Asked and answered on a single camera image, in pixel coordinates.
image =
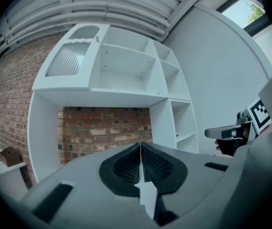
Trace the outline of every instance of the window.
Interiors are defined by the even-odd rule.
[[[217,11],[238,24],[251,36],[271,25],[265,15],[262,0],[228,0]]]
[[[272,65],[272,24],[265,14],[262,0],[228,0],[217,11],[242,27]]]

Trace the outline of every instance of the shelf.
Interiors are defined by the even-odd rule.
[[[94,25],[84,26],[77,29],[69,39],[89,39],[94,38],[99,32],[99,27]]]
[[[132,49],[103,44],[98,51],[90,85],[94,88],[165,94],[162,71],[155,58]]]
[[[40,91],[39,94],[59,106],[70,107],[149,108],[166,99],[166,96],[146,92],[104,88],[50,90]]]
[[[150,107],[153,143],[176,149],[171,102],[166,99]]]
[[[198,153],[197,136],[190,137],[177,143],[177,149],[185,152]]]
[[[171,99],[176,141],[180,142],[196,132],[196,124],[190,102]]]
[[[171,76],[172,74],[174,74],[175,72],[179,71],[180,69],[168,62],[165,62],[163,60],[160,60],[160,63],[162,65],[162,69],[163,69],[163,73],[165,78]]]
[[[158,53],[158,57],[161,60],[179,67],[178,61],[177,61],[173,51],[170,48],[164,46],[163,44],[161,44],[159,42],[155,42],[155,41],[154,41],[154,46],[155,46],[156,51]]]
[[[185,139],[187,139],[187,138],[190,138],[190,137],[192,137],[193,135],[195,135],[195,133],[191,133],[191,134],[189,134],[189,135],[177,136],[177,137],[176,137],[176,143],[181,142],[181,141],[183,141],[183,140],[185,140]]]
[[[164,62],[161,62],[161,64],[168,88],[168,93],[173,95],[185,95],[188,97],[188,86],[181,70]]]
[[[110,27],[107,31],[104,43],[145,52],[149,38],[137,33]]]

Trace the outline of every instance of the cubby compartment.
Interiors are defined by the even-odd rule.
[[[84,26],[77,29],[69,39],[92,39],[99,32],[99,27],[94,25]]]
[[[161,61],[167,62],[168,64],[171,64],[173,66],[179,67],[175,54],[170,48],[155,41],[154,41],[154,45],[155,45],[158,57],[160,58]]]
[[[129,90],[162,95],[162,71],[159,61],[125,47],[103,44],[97,54],[91,76],[94,88]]]
[[[107,31],[104,43],[145,52],[149,38],[137,33],[110,27]]]
[[[185,152],[198,153],[197,135],[193,134],[177,143],[177,149]]]
[[[196,125],[190,102],[171,99],[176,141],[181,142],[195,134]]]
[[[189,90],[180,68],[160,61],[165,77],[168,93],[171,98],[189,100]]]
[[[176,149],[174,119],[170,99],[150,107],[153,143]]]

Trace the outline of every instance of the red brick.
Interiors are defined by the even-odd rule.
[[[64,112],[63,111],[59,111],[58,118],[62,119],[63,117],[64,117]]]
[[[103,119],[103,116],[101,112],[92,112],[89,113],[89,119],[99,120]]]
[[[135,132],[135,127],[122,127],[122,128],[120,128],[121,134],[134,133],[134,132]]]
[[[120,129],[119,128],[107,128],[106,129],[106,134],[119,134],[120,133]]]
[[[135,143],[139,143],[141,140],[130,140],[130,141],[124,141],[124,142],[120,142],[120,146],[122,145],[128,145],[128,144],[135,144]]]
[[[62,128],[62,134],[63,135],[71,135],[72,134],[72,129],[71,128]]]
[[[151,119],[141,119],[141,125],[150,125]]]
[[[14,116],[15,121],[17,122],[22,122],[22,123],[26,123],[27,122],[27,117],[21,117],[21,116]]]
[[[64,119],[72,119],[72,113],[64,111],[63,112],[63,118]]]
[[[132,133],[129,135],[119,135],[113,138],[113,142],[121,142],[121,141],[133,140],[138,138],[140,138],[140,135],[138,133]]]
[[[134,112],[122,112],[119,113],[119,119],[133,119],[135,117]]]
[[[63,143],[64,142],[64,136],[58,135],[58,143]]]
[[[70,144],[63,144],[62,145],[62,150],[64,150],[64,151],[71,151],[72,150],[72,145],[70,145]]]
[[[96,137],[97,143],[110,143],[111,142],[111,136],[97,136]]]
[[[96,122],[94,120],[84,120],[82,121],[82,127],[95,127]]]
[[[142,131],[144,131],[144,126],[143,125],[136,127],[136,132],[142,132]]]
[[[64,121],[64,120],[58,120],[58,127],[64,127],[64,126],[68,126],[69,127],[69,125],[67,125],[67,122],[68,121]]]
[[[100,128],[100,129],[89,129],[90,135],[106,135],[106,128]]]
[[[81,140],[82,137],[72,137],[71,138],[71,142],[72,143],[82,143],[82,140]]]
[[[115,147],[119,147],[119,143],[105,145],[105,149],[111,149],[111,148],[115,148]]]
[[[58,127],[57,128],[57,134],[58,135],[63,135],[63,127]]]
[[[65,158],[65,151],[59,150],[60,158]]]
[[[129,125],[139,125],[140,121],[137,119],[131,120],[116,120],[112,122],[113,126],[129,126]]]
[[[111,113],[111,119],[118,119],[119,115],[117,113]]]
[[[140,132],[141,137],[151,137],[151,131]]]
[[[80,156],[87,156],[91,154],[94,154],[94,152],[83,152],[83,153],[80,153]]]
[[[88,144],[74,144],[73,145],[73,151],[75,152],[87,152],[87,151],[91,151],[91,147]]]
[[[65,127],[77,127],[77,125],[78,125],[78,122],[75,120],[65,120]]]
[[[111,127],[112,121],[110,120],[100,120],[97,121],[97,127]]]
[[[87,119],[87,113],[77,111],[72,114],[72,118],[75,120],[85,120]]]
[[[142,113],[150,113],[150,109],[149,108],[138,108],[138,111],[139,112],[142,112]]]
[[[81,129],[81,128],[73,129],[72,135],[85,137],[87,135],[87,129]]]
[[[23,127],[23,124],[22,124],[22,123],[16,123],[16,128],[22,129],[22,127]]]
[[[104,151],[106,149],[106,146],[104,144],[94,144],[91,145],[92,151]]]

